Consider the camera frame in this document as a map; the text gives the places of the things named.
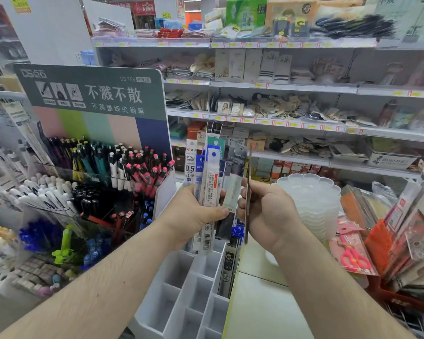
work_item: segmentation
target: green box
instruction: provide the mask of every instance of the green box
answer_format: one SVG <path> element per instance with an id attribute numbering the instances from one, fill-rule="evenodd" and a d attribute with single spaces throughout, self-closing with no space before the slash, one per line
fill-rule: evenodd
<path id="1" fill-rule="evenodd" d="M 226 0 L 226 26 L 264 26 L 266 11 L 267 0 Z"/>

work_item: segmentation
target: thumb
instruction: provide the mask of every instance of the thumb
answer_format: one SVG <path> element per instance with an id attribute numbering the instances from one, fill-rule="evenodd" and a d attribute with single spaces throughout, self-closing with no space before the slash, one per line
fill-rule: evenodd
<path id="1" fill-rule="evenodd" d="M 254 181 L 252 179 L 249 180 L 249 186 L 251 188 L 251 192 L 258 194 L 260 197 L 274 192 L 273 186 L 270 184 Z"/>
<path id="2" fill-rule="evenodd" d="M 229 209 L 226 207 L 201 206 L 201 213 L 199 215 L 199 220 L 203 224 L 208 224 L 209 222 L 222 220 L 226 218 L 228 215 L 229 215 Z"/>

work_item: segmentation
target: yellow sticker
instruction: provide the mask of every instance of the yellow sticker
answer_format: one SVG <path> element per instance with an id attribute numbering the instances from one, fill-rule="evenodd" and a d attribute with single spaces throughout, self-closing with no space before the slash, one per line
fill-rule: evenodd
<path id="1" fill-rule="evenodd" d="M 16 13 L 31 13 L 30 5 L 27 0 L 11 0 Z"/>

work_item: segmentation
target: pink scissors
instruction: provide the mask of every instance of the pink scissors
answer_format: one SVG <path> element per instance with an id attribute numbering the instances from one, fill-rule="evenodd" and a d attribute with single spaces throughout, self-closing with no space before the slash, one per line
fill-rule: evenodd
<path id="1" fill-rule="evenodd" d="M 350 243 L 347 239 L 347 236 L 345 235 L 339 235 L 342 243 L 344 243 L 344 252 L 341 255 L 341 264 L 344 266 L 347 270 L 357 273 L 361 269 L 363 270 L 370 270 L 371 269 L 371 263 L 369 260 L 362 256 L 360 253 L 358 253 L 357 250 L 353 248 L 352 245 L 345 245 L 345 243 Z"/>

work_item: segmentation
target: white divided organizer box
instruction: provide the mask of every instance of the white divided organizer box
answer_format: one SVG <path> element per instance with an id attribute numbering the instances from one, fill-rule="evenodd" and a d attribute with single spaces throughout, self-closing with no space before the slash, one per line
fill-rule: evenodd
<path id="1" fill-rule="evenodd" d="M 213 252 L 170 253 L 129 322 L 138 339 L 220 339 L 229 299 L 217 295 L 226 242 Z"/>

